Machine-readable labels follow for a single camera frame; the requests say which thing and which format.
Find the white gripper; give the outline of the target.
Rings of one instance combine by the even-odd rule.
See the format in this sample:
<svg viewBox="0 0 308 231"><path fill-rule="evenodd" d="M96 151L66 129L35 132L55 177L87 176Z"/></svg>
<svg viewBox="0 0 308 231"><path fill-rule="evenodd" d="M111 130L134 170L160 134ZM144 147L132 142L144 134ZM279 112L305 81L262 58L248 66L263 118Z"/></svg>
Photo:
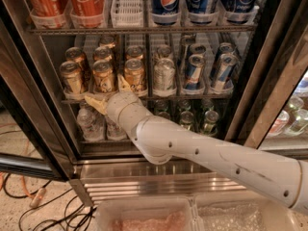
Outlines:
<svg viewBox="0 0 308 231"><path fill-rule="evenodd" d="M99 100L89 94L85 95L85 101L90 106L102 115L107 114L112 121L118 121L120 113L128 105L133 103L141 103L141 100L133 92L131 92L132 90L129 83L121 74L117 75L117 81L118 90L120 92L113 95L108 102L105 98Z"/></svg>

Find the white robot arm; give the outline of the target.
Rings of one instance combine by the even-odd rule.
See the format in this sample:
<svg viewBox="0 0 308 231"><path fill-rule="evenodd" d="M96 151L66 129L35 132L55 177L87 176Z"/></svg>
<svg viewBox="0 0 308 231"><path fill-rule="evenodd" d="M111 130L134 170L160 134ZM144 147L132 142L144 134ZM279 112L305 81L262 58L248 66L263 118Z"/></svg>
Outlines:
<svg viewBox="0 0 308 231"><path fill-rule="evenodd" d="M228 141L199 135L179 124L153 115L135 95L122 75L118 92L85 101L121 127L135 147L154 165L172 157L190 160L295 212L308 214L308 163L258 151Z"/></svg>

